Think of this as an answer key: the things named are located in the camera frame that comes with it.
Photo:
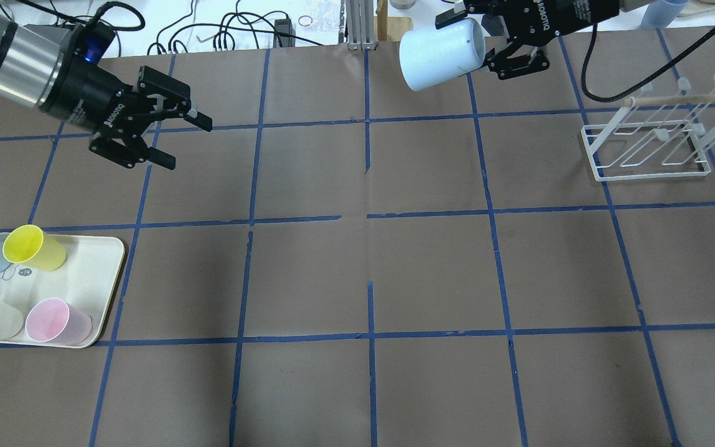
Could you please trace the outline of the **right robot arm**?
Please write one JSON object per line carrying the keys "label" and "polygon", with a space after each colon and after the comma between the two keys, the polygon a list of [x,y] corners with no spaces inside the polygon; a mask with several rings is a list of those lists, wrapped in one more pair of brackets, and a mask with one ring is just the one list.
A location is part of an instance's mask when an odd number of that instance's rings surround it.
{"label": "right robot arm", "polygon": [[480,50],[480,67],[506,80],[544,71],[550,65],[545,47],[557,37],[578,32],[645,6],[643,29],[670,25],[687,1],[456,1],[435,17],[435,28],[484,15],[500,23],[505,46]]}

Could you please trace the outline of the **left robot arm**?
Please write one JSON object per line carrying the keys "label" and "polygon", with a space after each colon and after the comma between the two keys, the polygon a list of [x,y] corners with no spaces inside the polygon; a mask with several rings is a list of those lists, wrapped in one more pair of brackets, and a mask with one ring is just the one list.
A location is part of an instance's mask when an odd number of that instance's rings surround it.
{"label": "left robot arm", "polygon": [[91,153],[133,169],[150,162],[173,170],[176,159],[143,138],[154,122],[181,119],[203,131],[212,120],[198,110],[189,85],[148,66],[125,84],[99,66],[116,28],[102,21],[124,2],[99,6],[88,20],[52,39],[0,15],[0,96],[89,131]]}

